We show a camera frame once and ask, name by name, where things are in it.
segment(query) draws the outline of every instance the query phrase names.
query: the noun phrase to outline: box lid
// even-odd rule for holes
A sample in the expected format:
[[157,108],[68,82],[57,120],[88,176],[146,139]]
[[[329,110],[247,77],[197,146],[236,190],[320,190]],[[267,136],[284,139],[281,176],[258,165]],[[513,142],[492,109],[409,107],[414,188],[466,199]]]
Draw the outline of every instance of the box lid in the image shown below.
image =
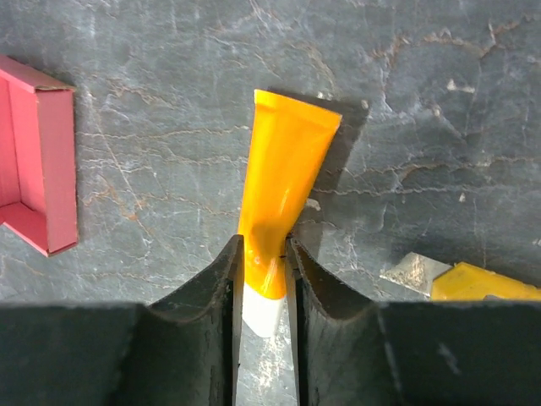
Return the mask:
[[13,59],[0,55],[0,78],[15,83],[18,87],[30,92],[74,90],[60,80],[47,76],[30,66],[23,65]]

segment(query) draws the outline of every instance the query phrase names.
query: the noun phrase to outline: pink cardboard box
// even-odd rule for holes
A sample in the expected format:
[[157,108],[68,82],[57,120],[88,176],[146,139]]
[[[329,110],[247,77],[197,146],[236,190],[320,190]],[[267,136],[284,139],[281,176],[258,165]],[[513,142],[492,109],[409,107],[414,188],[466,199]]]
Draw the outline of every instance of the pink cardboard box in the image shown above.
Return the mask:
[[0,224],[43,255],[77,244],[74,88],[3,55]]

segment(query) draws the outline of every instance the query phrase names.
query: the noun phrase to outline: gray marble tabletop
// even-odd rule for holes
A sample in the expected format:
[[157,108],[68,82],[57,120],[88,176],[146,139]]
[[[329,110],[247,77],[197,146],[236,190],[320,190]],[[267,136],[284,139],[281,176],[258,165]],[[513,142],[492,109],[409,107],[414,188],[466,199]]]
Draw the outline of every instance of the gray marble tabletop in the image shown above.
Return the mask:
[[[80,244],[0,229],[0,299],[142,300],[238,225],[254,88],[344,115],[296,227],[374,299],[409,251],[541,282],[538,0],[9,0],[0,52],[77,87]],[[238,404],[295,404],[290,337],[245,328]]]

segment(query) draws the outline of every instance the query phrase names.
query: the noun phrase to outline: marble surface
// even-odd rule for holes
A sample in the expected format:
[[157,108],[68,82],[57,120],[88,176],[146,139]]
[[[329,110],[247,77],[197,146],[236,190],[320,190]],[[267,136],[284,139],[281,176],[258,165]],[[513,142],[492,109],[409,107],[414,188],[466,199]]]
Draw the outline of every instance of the marble surface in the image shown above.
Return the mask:
[[[414,250],[541,283],[537,0],[10,0],[0,52],[77,86],[79,246],[0,229],[0,299],[142,300],[236,231],[253,89],[344,123],[296,232],[375,299]],[[245,328],[238,404],[295,404],[290,338]]]

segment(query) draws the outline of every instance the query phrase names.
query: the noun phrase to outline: yellow tube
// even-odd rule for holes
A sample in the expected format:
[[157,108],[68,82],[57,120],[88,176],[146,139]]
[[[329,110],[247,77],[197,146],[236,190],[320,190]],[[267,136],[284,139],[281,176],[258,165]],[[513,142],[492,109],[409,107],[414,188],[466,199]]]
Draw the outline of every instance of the yellow tube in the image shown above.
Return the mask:
[[245,283],[264,299],[283,300],[285,238],[308,199],[342,116],[269,91],[256,90],[254,98],[238,225],[244,236]]

